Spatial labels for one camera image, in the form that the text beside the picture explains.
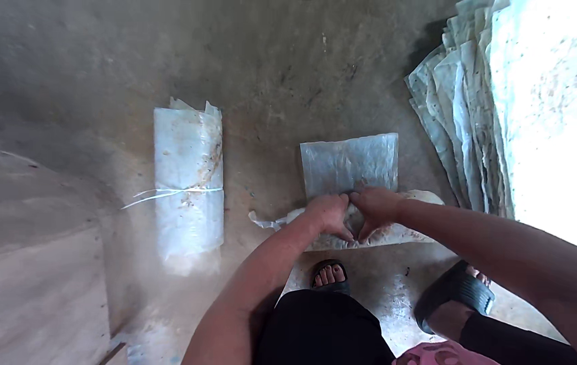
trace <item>person's left hand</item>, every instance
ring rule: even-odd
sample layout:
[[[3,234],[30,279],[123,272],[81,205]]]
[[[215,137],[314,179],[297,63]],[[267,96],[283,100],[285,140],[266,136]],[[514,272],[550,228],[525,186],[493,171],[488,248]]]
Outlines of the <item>person's left hand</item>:
[[[320,233],[329,233],[347,242],[353,242],[354,236],[342,223],[348,204],[347,194],[322,195],[313,199],[304,213],[319,221]]]

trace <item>translucent plastic sheet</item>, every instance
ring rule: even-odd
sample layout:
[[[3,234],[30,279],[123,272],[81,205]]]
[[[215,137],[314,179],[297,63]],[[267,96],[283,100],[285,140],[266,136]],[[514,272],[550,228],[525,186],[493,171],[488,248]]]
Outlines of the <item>translucent plastic sheet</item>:
[[[172,99],[171,108],[154,110],[154,138],[155,187],[178,190],[155,200],[158,253],[167,269],[186,274],[223,244],[221,113]]]
[[[397,190],[398,135],[388,133],[370,137],[354,138],[340,142],[313,142],[300,144],[302,169],[307,196],[341,194],[358,190],[365,185],[387,187]],[[411,190],[402,193],[409,199],[419,199],[434,204],[442,200],[431,192]],[[304,208],[288,213],[275,221],[260,221],[252,211],[248,217],[261,228],[279,230],[304,212]],[[357,237],[365,219],[356,206],[350,204],[344,218],[345,226]],[[307,251],[328,249],[351,249],[404,242],[433,242],[400,224],[392,224],[374,232],[366,243],[346,242],[332,235],[320,235]]]
[[[577,245],[577,6],[456,9],[405,81],[460,205]]]
[[[300,144],[307,198],[350,192],[363,185],[397,190],[396,133],[340,142]]]
[[[405,81],[460,206],[513,218],[486,57],[490,19],[502,6],[492,0],[457,3],[442,46]]]
[[[511,1],[494,14],[492,34],[516,219],[577,245],[577,4]]]

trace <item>hand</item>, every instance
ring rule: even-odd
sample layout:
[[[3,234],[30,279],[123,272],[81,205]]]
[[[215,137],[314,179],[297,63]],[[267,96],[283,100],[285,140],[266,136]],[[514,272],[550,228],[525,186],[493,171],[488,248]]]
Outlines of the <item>hand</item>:
[[[358,234],[359,242],[365,242],[378,228],[393,223],[397,206],[405,199],[383,187],[365,187],[360,194],[351,193],[349,198],[365,217],[365,224]]]
[[[347,194],[322,195],[307,205],[304,214],[309,214],[312,219],[319,220],[320,233],[329,233],[347,242],[353,242],[354,236],[342,223],[348,205]]]

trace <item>person's right hand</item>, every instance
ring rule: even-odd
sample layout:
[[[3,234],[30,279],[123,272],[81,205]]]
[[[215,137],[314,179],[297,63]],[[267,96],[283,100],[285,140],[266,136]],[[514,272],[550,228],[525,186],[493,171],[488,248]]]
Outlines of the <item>person's right hand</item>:
[[[375,230],[394,222],[397,206],[405,198],[383,187],[365,187],[360,193],[351,193],[349,199],[365,217],[358,234],[358,241],[365,242]]]

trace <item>foot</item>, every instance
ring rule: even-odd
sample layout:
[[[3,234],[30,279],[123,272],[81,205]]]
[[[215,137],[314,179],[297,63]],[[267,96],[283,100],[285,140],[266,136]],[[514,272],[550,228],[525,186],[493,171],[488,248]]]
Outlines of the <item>foot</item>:
[[[345,273],[342,271],[340,265],[326,265],[324,269],[321,269],[320,273],[316,275],[313,287],[317,288],[328,284],[339,283],[341,281],[345,281],[346,279],[347,278],[345,278]]]
[[[476,270],[471,265],[466,267],[466,273],[482,281],[487,287],[491,286],[491,280],[483,273]],[[457,301],[448,301],[440,305],[426,319],[428,326],[437,335],[453,340],[460,341],[462,329],[474,310]]]

